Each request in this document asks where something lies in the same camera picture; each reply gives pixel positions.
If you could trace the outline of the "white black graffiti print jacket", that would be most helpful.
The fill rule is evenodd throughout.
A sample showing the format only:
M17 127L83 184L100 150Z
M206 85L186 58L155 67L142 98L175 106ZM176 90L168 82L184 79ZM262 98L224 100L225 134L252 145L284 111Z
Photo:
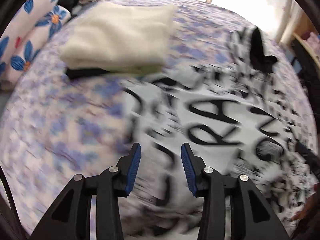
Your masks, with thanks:
M280 61L266 55L258 28L230 33L231 64L199 64L125 83L127 136L142 148L133 194L121 204L126 235L194 233L203 198L184 175L187 143L207 166L228 178L247 175L287 233L317 237L316 215L293 220L313 193L315 178L295 152L311 138L275 73Z

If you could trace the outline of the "purple cat print blanket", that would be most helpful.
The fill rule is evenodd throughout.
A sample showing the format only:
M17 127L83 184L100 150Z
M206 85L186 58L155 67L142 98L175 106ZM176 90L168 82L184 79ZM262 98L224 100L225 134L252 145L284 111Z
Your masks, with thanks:
M105 74L70 80L61 48L75 23L99 3L123 6L172 4L175 31L168 59L159 72L137 76ZM231 64L230 33L256 28L227 9L190 0L109 0L98 2L68 22L38 53L19 81L1 120L1 166L8 179L22 225L33 233L38 222L72 178L95 176L126 155L134 143L127 136L124 115L125 83L199 64ZM275 73L284 84L295 111L302 117L316 150L316 128L310 104L281 49L262 31L264 51L280 61ZM173 239L195 239L197 230ZM126 239L167 239L129 236Z

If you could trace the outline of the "wooden shelf unit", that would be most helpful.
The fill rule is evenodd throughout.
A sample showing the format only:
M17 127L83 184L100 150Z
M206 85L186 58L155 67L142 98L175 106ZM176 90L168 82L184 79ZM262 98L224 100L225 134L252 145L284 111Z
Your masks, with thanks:
M295 60L299 62L302 68L299 73L319 80L319 55L317 49L314 49L308 42L308 39L314 38L316 34L317 30L313 23L303 13L293 32L291 45Z

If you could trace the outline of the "white floral curtain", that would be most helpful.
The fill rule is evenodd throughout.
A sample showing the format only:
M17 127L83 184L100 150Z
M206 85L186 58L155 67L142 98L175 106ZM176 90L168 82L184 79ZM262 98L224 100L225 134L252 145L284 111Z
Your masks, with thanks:
M295 0L267 0L264 31L276 43L288 43L302 14Z

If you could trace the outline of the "folded cream sweater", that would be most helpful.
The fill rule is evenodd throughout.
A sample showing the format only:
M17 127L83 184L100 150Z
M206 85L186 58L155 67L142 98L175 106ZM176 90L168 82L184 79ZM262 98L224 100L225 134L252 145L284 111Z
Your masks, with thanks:
M61 48L70 80L105 74L144 76L165 66L176 6L99 3L75 23Z

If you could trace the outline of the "blue flower print pillow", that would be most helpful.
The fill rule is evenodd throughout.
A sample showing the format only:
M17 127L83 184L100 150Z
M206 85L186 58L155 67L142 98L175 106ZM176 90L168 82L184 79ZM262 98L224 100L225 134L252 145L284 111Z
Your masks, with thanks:
M1 36L1 90L12 91L42 47L71 18L59 0L27 0Z

